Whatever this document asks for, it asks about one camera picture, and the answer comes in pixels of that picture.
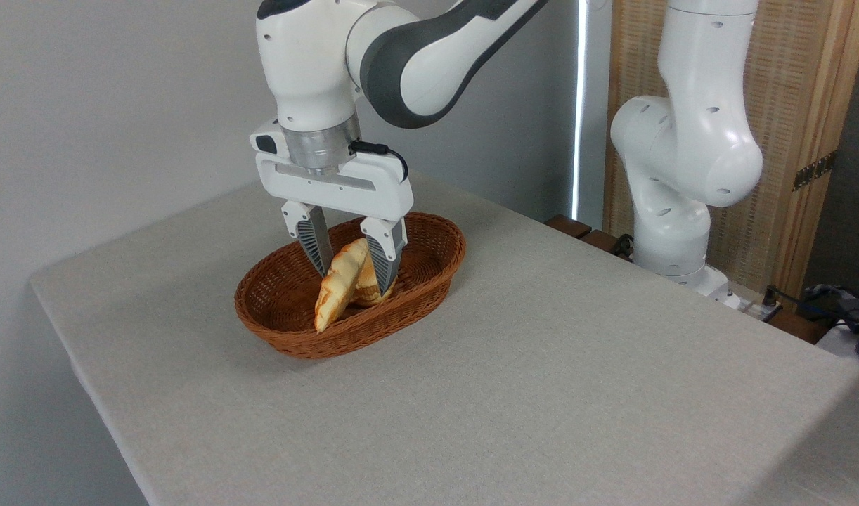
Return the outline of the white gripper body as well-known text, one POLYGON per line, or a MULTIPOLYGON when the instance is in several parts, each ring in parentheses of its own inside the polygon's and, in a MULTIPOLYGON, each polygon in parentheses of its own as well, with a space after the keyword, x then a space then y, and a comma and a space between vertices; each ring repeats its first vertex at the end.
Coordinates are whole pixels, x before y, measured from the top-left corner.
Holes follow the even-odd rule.
POLYGON ((395 156, 358 153, 336 171, 317 174, 268 153, 255 157, 260 181, 274 197, 398 221, 413 206, 411 184, 395 156))

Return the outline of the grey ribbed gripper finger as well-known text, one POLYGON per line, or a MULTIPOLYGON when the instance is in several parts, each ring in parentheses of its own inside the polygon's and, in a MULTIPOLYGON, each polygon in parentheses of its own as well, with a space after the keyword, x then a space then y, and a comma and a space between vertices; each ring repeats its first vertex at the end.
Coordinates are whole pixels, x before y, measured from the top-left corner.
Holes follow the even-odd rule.
POLYGON ((385 294, 399 272, 401 253, 408 242, 404 218, 393 222, 366 217, 360 227, 368 241, 380 294, 385 294))
POLYGON ((308 260, 321 278, 325 278, 334 253, 323 208, 288 200, 282 212, 289 235, 298 240, 308 260))

